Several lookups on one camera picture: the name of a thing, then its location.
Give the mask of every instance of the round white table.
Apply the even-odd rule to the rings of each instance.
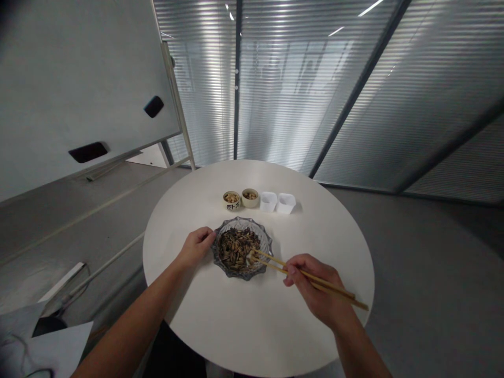
[[[291,193],[290,215],[259,207],[224,208],[226,191]],[[143,267],[150,285],[179,253],[188,233],[216,229],[236,216],[253,218],[273,239],[273,254],[286,261],[310,253],[336,267],[347,288],[371,311],[374,270],[357,223],[325,188],[283,166],[255,160],[212,164],[175,183],[152,212],[143,242]],[[194,351],[226,369],[259,377],[304,374],[338,358],[332,332],[308,310],[283,274],[268,268],[249,282],[227,278],[208,253],[170,322]],[[369,312],[355,308],[366,323]]]

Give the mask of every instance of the chopsticks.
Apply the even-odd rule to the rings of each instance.
[[[271,260],[273,260],[274,262],[276,262],[276,263],[278,263],[278,264],[280,264],[280,265],[282,265],[282,266],[285,266],[285,262],[283,262],[283,261],[281,261],[281,260],[279,260],[279,259],[276,259],[276,258],[275,258],[275,257],[273,257],[273,256],[267,255],[267,254],[265,254],[263,251],[260,251],[260,250],[258,250],[258,249],[255,249],[255,251],[256,251],[256,252],[258,252],[258,253],[260,253],[260,254],[261,254],[261,255],[263,255],[263,256],[266,256],[267,258],[270,258],[270,259],[271,259]],[[354,294],[354,293],[350,293],[349,291],[346,291],[345,289],[339,288],[338,286],[335,286],[335,285],[333,285],[332,283],[330,283],[330,282],[327,282],[327,281],[323,280],[322,278],[318,278],[318,277],[316,277],[316,276],[314,276],[314,275],[311,275],[311,274],[309,274],[308,272],[305,272],[304,270],[301,270],[301,269],[300,269],[299,271],[300,271],[300,272],[301,272],[304,276],[306,276],[306,277],[308,277],[309,279],[311,279],[312,281],[316,281],[316,282],[318,282],[318,283],[320,283],[320,284],[322,284],[322,285],[324,285],[324,286],[327,286],[327,287],[329,287],[329,288],[333,289],[334,291],[337,291],[337,292],[339,292],[340,294],[342,294],[342,295],[344,295],[344,296],[346,296],[346,297],[348,297],[348,298],[350,298],[350,299],[355,299],[355,294]]]
[[[283,262],[281,260],[278,260],[278,259],[276,259],[273,256],[267,255],[267,254],[265,254],[264,252],[262,252],[262,251],[260,251],[258,249],[255,249],[255,251],[257,253],[260,253],[261,255],[266,256],[267,258],[273,260],[274,262],[276,262],[276,263],[278,263],[278,264],[280,264],[282,266],[286,265],[285,262]],[[281,269],[281,268],[279,268],[279,267],[277,267],[277,266],[275,266],[273,264],[270,264],[268,262],[262,261],[262,260],[258,259],[257,257],[251,256],[251,259],[259,261],[261,264],[264,264],[264,265],[266,265],[268,267],[276,269],[277,271],[282,272],[284,274],[288,273],[285,269]],[[316,277],[314,275],[311,275],[311,274],[309,274],[309,273],[307,273],[307,272],[305,272],[303,270],[299,270],[299,271],[303,275],[305,275],[306,277],[308,277],[310,279],[310,283],[316,289],[319,289],[320,291],[323,291],[323,292],[325,292],[327,294],[336,295],[336,296],[340,297],[341,299],[346,300],[347,302],[349,302],[349,303],[353,304],[354,306],[359,307],[359,308],[361,308],[363,310],[366,310],[366,311],[369,310],[369,307],[366,304],[355,300],[355,294],[350,293],[349,291],[346,291],[344,289],[341,289],[341,288],[333,285],[332,283],[327,282],[327,281],[325,281],[325,280],[323,280],[323,279],[321,279],[319,277]]]

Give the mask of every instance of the left hand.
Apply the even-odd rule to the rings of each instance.
[[[203,259],[215,237],[215,232],[209,227],[201,227],[192,231],[187,236],[177,260],[183,267],[195,267]]]

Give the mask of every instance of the white paper cup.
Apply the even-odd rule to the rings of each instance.
[[[261,204],[259,208],[265,213],[272,213],[275,210],[278,199],[277,195],[272,192],[262,192],[261,193]]]
[[[278,195],[277,212],[282,214],[290,214],[296,206],[296,197],[288,193],[280,193]]]

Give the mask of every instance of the right hand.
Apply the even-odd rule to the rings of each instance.
[[[292,257],[286,262],[286,269],[289,274],[283,280],[285,286],[290,287],[295,284],[313,315],[333,331],[336,331],[345,322],[356,316],[348,302],[316,289],[308,278],[299,271],[302,269],[344,289],[343,282],[336,269],[321,263],[308,254]]]

